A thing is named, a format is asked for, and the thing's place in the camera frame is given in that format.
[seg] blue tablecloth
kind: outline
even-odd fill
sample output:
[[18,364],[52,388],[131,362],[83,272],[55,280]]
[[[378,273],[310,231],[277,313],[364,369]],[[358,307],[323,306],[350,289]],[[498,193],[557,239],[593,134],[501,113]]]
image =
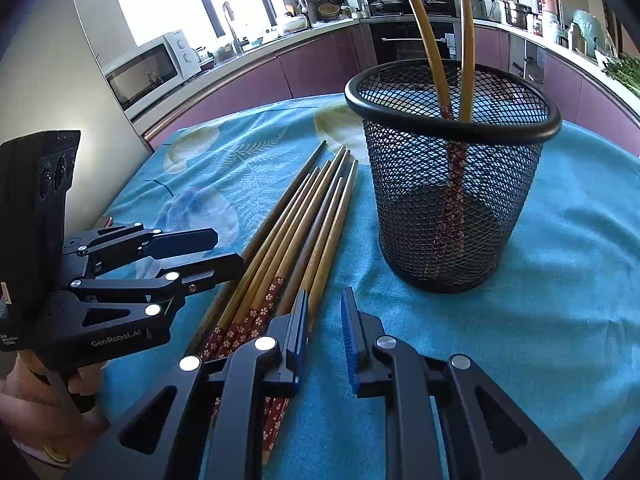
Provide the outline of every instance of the blue tablecloth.
[[[214,253],[241,252],[320,139],[334,151],[345,143],[361,166],[305,384],[264,477],[385,477],[383,401],[356,399],[346,375],[339,298],[350,285],[359,309],[423,354],[471,356],[586,480],[602,479],[640,424],[640,162],[564,123],[545,145],[497,272],[455,295],[417,290],[382,259],[362,124],[341,95],[176,132],[107,214],[167,231],[212,226],[220,234]],[[130,275],[142,275],[146,264]],[[109,364],[100,396],[109,416],[182,356],[214,295],[188,299],[167,345]]]

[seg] oven door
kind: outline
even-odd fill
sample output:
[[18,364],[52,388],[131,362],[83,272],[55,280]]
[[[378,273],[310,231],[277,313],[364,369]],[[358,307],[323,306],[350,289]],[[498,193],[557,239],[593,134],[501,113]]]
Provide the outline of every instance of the oven door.
[[[427,57],[417,23],[371,23],[370,27],[379,64]],[[431,22],[431,28],[442,59],[456,59],[453,24]]]

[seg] purple cabinet door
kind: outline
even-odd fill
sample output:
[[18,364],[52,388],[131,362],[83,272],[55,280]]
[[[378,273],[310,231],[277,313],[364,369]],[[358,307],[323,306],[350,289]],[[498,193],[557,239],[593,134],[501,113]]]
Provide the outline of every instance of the purple cabinet door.
[[347,81],[358,73],[355,50],[346,30],[289,50],[278,59],[293,97],[343,92]]
[[562,118],[575,123],[580,102],[582,74],[551,54],[545,59],[545,94],[556,102]]
[[629,153],[640,155],[640,129],[626,112],[586,79],[582,81],[575,122],[615,142]]
[[476,27],[476,63],[509,69],[509,35],[503,30]]
[[156,135],[150,144],[156,149],[180,128],[286,99],[291,99],[291,92],[280,63],[273,59],[200,101]]

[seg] mesh basket rim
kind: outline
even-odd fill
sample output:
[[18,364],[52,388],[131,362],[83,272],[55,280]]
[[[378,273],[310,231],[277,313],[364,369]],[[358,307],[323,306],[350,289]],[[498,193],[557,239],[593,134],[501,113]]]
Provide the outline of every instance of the mesh basket rim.
[[[460,67],[461,61],[443,59],[445,66]],[[483,124],[461,123],[459,121],[442,118],[410,114],[400,110],[373,103],[360,95],[358,87],[367,78],[393,68],[405,66],[425,66],[429,69],[426,59],[403,59],[369,68],[351,78],[344,89],[347,105],[360,117],[394,130],[457,142],[480,144],[528,145],[539,144],[551,139],[562,126],[562,116],[558,106],[536,86],[523,78],[482,64],[476,64],[476,71],[489,72],[508,79],[511,83],[521,86],[535,94],[548,107],[549,114],[546,121],[531,124]]]

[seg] blue gripper pad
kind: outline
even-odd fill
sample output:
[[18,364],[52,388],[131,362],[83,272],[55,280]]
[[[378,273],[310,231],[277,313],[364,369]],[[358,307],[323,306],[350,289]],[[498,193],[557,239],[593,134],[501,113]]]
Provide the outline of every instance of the blue gripper pad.
[[365,346],[364,334],[360,324],[360,316],[353,297],[353,289],[345,287],[340,297],[340,314],[342,317],[342,336],[344,337],[344,353],[347,357],[349,382],[354,394],[360,387],[359,372],[369,357]]

